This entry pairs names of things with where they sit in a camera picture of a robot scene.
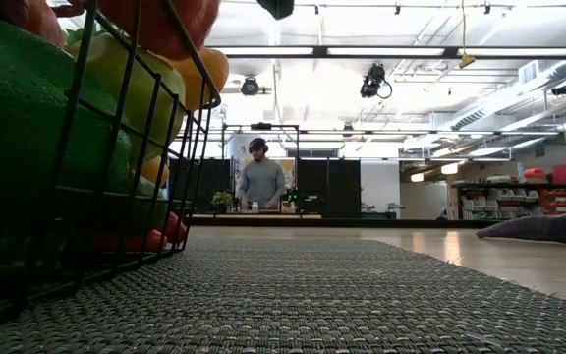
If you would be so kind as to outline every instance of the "black wire basket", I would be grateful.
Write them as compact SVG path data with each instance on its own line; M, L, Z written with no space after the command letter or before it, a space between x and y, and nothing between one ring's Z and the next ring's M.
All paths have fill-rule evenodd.
M194 44L190 40L188 32L178 17L174 6L170 0L157 0L163 6L165 15L170 21L173 30L181 39L185 50L189 53L194 64L202 76L200 88L200 103L196 111L190 111L179 100L177 92L172 91L162 80L158 73L142 60L138 54L138 39L142 15L142 0L136 1L136 32L130 37L126 37L113 27L109 21L98 11L95 1L85 1L85 27L80 44L80 52L76 62L75 75L72 80L71 89L64 92L68 98L64 124L58 142L55 159L51 167L49 184L41 194L40 203L36 204L35 210L31 211L33 218L29 223L31 235L28 238L28 252L25 254L25 261L21 270L14 274L0 276L0 321L13 319L22 311L29 302L40 298L52 296L70 296L75 294L85 283L110 278L122 271L136 269L146 263L153 263L161 258L171 256L177 252L185 250L189 236L191 219L194 212L194 203L198 198L198 184L200 180L200 166L206 149L209 123L211 119L211 109L221 103L219 91L209 74L207 73L201 58L198 55ZM121 43L128 51L128 60L124 72L124 80L120 92L120 99L117 101L116 112L105 112L100 108L83 99L81 95L85 80L85 66L91 38L95 32L96 24L100 24L110 35ZM143 132L129 126L123 121L122 116L126 104L126 93L131 80L133 68L136 65L142 66L154 79L155 85L152 100L149 106L147 121ZM166 139L163 142L156 141L150 136L150 126L154 115L154 107L160 92L167 92L172 99L172 112L169 119ZM208 91L210 101L204 102L205 93ZM103 156L104 164L101 179L96 181L94 190L76 189L58 185L59 175L62 173L63 160L65 158L68 141L71 135L72 126L76 120L77 110L83 107L94 112L97 119L105 119L110 122L111 134L109 141L106 142L108 149ZM171 127L174 125L175 113L181 109L186 114L184 128L179 135L173 139ZM106 185L109 176L110 162L118 140L120 131L129 133L131 136L141 139L141 152L136 166L131 166L134 173L133 187L130 193L108 192ZM180 151L170 148L173 142L181 142ZM201 153L197 156L197 148L201 144ZM170 173L167 188L167 198L161 198L161 175L164 163L159 164L157 180L151 197L142 197L137 194L136 185L142 176L142 166L144 163L144 152L146 147L155 147L162 150L161 160L167 162L169 158L174 158L179 163L167 165L175 170ZM192 174L196 174L195 185L190 186ZM174 200L174 196L182 196L180 200ZM84 227L72 226L72 221L56 212L57 202L67 198L69 201L80 200L85 209ZM149 210L143 228L136 231L133 235L132 230L118 230L115 233L117 240L114 250L109 252L96 252L93 249L94 238L102 237L92 232L100 223L107 209L113 212L121 212L125 217L133 212L133 209L144 206L143 209ZM148 245L149 233L153 229L153 214L161 207L164 211L162 220L162 232L160 232L160 242L158 246L150 249ZM178 217L177 227L174 235L168 234L168 224L171 216ZM39 263L41 255L44 254L51 235L58 233L65 235L68 240L66 246L58 254L52 268L45 271ZM125 243L135 242L137 247L133 252L132 247L125 250Z

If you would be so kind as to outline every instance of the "polished concrete floor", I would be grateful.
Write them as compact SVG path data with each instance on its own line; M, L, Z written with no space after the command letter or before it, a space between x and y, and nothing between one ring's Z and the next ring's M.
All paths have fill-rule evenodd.
M376 240L566 299L566 246L480 240L475 230L194 227L190 237Z

